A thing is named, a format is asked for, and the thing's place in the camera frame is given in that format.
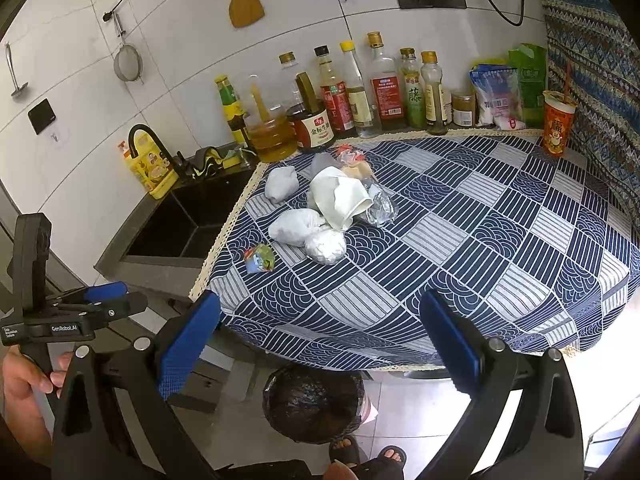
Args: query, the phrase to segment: blue patterned tablecloth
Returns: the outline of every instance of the blue patterned tablecloth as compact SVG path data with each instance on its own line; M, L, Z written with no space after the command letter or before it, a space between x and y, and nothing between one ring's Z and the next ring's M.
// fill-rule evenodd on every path
M537 137L369 140L357 147L394 194L398 219L356 223L334 266L269 240L284 210L306 206L311 154L268 168L209 275L223 322L269 352L351 370L439 365L418 319L436 288L486 336L513 349L594 345L640 282L628 216L585 158L546 155ZM273 206L268 171L291 165L300 190ZM243 253L269 244L273 272L247 274Z

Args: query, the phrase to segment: black sandal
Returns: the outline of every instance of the black sandal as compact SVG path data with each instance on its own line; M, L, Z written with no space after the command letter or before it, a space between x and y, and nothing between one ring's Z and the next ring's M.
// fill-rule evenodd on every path
M406 464L406 453L404 452L404 449L402 449L401 447L386 446L382 449L382 451L378 453L378 457L384 456L385 458L389 458L388 456L385 456L385 453L390 449L392 449L394 453L398 453L398 455L400 455L400 462L398 462L398 460L394 460L394 462L398 462L402 466L402 469L404 469L404 464Z
M347 439L351 442L349 447L334 447L338 442ZM343 464L360 464L360 448L353 435L346 435L336 442L329 444L329 459L331 462L342 462Z

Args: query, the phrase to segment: green pouch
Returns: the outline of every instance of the green pouch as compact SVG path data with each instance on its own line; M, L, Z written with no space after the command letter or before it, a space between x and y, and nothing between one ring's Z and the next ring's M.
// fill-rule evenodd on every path
M541 128L544 123L542 92L546 84L546 48L521 43L509 51L509 64L518 69L524 122L529 128Z

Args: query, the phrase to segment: orange paper cup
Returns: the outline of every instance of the orange paper cup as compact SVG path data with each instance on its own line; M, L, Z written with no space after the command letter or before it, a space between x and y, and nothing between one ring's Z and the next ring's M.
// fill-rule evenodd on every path
M542 147L550 155L560 156L569 139L578 103L570 97L565 101L562 92L545 90L542 93L545 96L545 131L542 135Z

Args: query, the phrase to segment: black trash can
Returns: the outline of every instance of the black trash can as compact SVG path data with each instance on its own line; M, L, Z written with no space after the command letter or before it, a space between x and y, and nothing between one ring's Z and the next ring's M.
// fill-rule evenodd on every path
M270 375L262 392L264 416L296 442L325 444L355 431L365 400L357 372L290 364Z

